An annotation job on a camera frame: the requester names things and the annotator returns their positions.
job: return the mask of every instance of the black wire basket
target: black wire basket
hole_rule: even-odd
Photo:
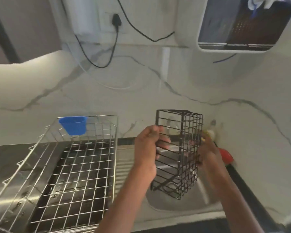
[[[169,136],[169,148],[157,143],[155,179],[152,191],[162,191],[180,200],[192,188],[198,176],[198,147],[200,145],[203,115],[188,110],[157,110],[155,124],[162,126],[161,134]]]

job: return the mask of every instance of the red object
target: red object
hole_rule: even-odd
[[[219,148],[219,150],[225,165],[228,165],[234,161],[233,156],[227,150],[221,148]]]

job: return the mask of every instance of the silver wire dish rack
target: silver wire dish rack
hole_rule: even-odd
[[[164,127],[161,134],[169,136],[169,149],[157,146],[157,174],[152,191],[162,191],[180,200],[192,188],[198,177],[198,147],[203,127],[203,115],[188,110],[157,110],[155,124]]]
[[[0,233],[88,232],[114,198],[117,115],[88,116],[70,136],[57,118],[0,192]]]

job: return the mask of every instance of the blue container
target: blue container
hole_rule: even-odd
[[[70,136],[85,134],[86,121],[87,117],[85,116],[64,117],[59,119],[59,123]]]

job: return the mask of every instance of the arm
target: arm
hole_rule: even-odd
[[[135,161],[111,208],[96,229],[96,233],[129,233],[145,193],[156,175],[156,141],[170,140],[159,134],[163,128],[150,126],[135,139]]]
[[[252,214],[241,192],[229,176],[222,161],[220,151],[211,138],[203,135],[199,148],[202,168],[221,200],[232,233],[264,233]]]

